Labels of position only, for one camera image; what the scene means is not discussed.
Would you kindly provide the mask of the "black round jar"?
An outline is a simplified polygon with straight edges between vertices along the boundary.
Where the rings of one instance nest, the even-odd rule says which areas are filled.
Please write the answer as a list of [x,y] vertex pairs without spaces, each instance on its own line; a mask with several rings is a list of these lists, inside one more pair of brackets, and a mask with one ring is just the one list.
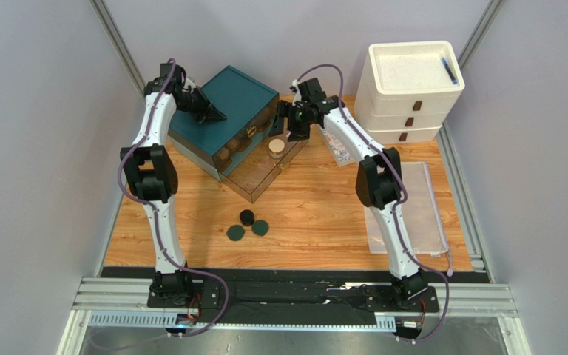
[[242,210],[239,218],[243,226],[252,226],[255,223],[255,214],[249,209]]

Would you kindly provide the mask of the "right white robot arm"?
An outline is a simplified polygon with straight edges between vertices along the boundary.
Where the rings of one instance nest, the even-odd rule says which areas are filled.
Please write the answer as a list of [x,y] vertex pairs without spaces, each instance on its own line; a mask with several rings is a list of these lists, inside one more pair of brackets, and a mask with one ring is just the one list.
[[338,96],[328,96],[317,78],[293,81],[291,102],[279,101],[277,123],[286,124],[288,141],[310,137],[318,125],[333,135],[357,161],[356,195],[371,212],[387,251],[389,272],[398,303],[412,302],[427,290],[422,265],[415,258],[402,204],[405,187],[396,149],[375,141],[354,119]]

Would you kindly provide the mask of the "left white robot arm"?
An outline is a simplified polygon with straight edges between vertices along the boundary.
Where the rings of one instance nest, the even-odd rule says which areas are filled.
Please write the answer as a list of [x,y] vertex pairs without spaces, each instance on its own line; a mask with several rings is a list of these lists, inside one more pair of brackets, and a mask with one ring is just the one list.
[[142,205],[155,245],[155,275],[150,292],[155,300],[179,304],[194,296],[186,258],[180,247],[174,213],[178,174],[165,142],[177,111],[189,113],[198,124],[227,119],[186,75],[173,58],[160,66],[160,75],[144,87],[146,109],[131,146],[120,152],[118,185],[130,200]]

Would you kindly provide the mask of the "gold lid powder jar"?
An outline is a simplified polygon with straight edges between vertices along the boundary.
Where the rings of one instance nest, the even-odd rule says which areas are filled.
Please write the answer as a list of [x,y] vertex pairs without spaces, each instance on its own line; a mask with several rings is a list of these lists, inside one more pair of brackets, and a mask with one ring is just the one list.
[[286,148],[286,143],[279,138],[275,138],[271,140],[268,144],[269,156],[273,159],[282,158],[283,155],[285,154],[285,148]]

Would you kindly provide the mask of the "green compact disc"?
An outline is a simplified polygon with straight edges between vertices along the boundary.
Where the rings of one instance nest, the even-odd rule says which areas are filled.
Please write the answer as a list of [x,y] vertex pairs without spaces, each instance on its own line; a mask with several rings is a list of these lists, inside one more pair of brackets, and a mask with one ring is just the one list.
[[244,229],[243,226],[233,225],[229,227],[229,229],[226,232],[226,235],[231,241],[236,242],[241,240],[244,237],[245,233],[246,230]]
[[260,237],[265,236],[269,232],[269,229],[269,224],[264,220],[257,220],[251,226],[253,233]]

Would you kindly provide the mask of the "clear acrylic drawer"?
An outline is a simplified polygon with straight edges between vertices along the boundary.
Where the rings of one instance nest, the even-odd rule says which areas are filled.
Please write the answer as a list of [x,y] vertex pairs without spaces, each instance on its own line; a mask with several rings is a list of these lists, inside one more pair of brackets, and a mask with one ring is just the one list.
[[[255,203],[308,142],[288,142],[287,136],[288,133],[284,133],[265,138],[230,172],[223,173],[223,184],[248,202]],[[271,158],[268,153],[268,144],[275,138],[286,143],[285,154],[279,159]]]

